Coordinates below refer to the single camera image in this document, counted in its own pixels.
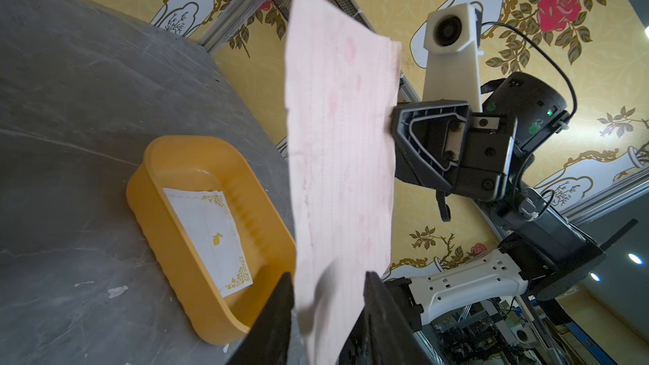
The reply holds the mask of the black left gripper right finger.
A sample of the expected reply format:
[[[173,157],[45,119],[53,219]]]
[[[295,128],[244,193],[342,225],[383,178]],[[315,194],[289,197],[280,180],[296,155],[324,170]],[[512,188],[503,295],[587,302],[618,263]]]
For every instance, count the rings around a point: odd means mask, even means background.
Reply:
[[[341,349],[340,364],[431,364],[415,338],[422,329],[420,304],[410,290],[412,281],[384,282],[375,272],[365,276],[364,307]]]

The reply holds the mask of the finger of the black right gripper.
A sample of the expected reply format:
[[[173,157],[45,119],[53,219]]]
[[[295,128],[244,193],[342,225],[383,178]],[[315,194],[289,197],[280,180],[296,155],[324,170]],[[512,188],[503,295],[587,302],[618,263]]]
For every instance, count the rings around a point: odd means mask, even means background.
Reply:
[[[463,140],[472,109],[465,101],[400,103],[393,109],[390,134],[395,143],[395,177],[407,184],[446,193],[454,189],[451,171],[459,167],[461,146],[446,157],[451,125],[457,123]]]

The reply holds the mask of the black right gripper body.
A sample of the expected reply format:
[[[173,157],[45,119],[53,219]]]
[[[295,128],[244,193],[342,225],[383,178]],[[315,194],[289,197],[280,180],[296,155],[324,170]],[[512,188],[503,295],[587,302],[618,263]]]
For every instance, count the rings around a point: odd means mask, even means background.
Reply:
[[[446,135],[451,194],[491,202],[505,195],[518,119],[477,113],[454,120]]]

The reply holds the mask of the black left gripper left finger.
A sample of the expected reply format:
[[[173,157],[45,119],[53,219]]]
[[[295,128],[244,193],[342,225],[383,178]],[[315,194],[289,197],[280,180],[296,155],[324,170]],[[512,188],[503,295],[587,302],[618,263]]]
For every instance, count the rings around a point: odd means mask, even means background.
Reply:
[[[292,278],[286,272],[280,277],[250,332],[227,364],[287,364],[293,306]]]

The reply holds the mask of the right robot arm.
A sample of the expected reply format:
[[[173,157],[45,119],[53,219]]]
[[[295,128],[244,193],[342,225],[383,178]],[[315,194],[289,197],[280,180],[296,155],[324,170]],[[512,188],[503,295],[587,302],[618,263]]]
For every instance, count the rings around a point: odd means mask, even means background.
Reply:
[[[599,243],[554,209],[555,192],[522,181],[533,154],[570,121],[566,100],[530,74],[516,72],[482,88],[480,111],[465,101],[402,103],[391,115],[397,177],[434,189],[443,221],[448,196],[473,199],[505,232],[489,253],[434,274],[391,275],[387,285],[407,324],[420,331],[443,314],[493,297],[551,301],[589,275],[630,231]]]

